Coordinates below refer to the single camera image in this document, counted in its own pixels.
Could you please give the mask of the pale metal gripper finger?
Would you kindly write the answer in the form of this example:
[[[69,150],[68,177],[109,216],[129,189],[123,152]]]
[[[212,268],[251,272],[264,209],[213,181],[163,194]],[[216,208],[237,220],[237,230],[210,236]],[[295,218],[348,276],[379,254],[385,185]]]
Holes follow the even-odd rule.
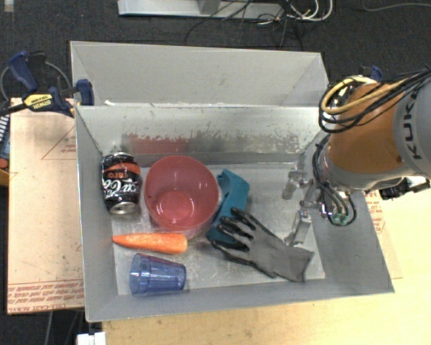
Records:
[[[290,234],[284,238],[284,242],[288,246],[303,244],[311,223],[312,219],[310,218],[308,210],[300,209],[295,215],[295,219],[292,224],[292,230]]]
[[[297,189],[303,189],[310,184],[310,179],[302,171],[290,171],[287,176],[286,184],[282,190],[282,198],[290,200]]]

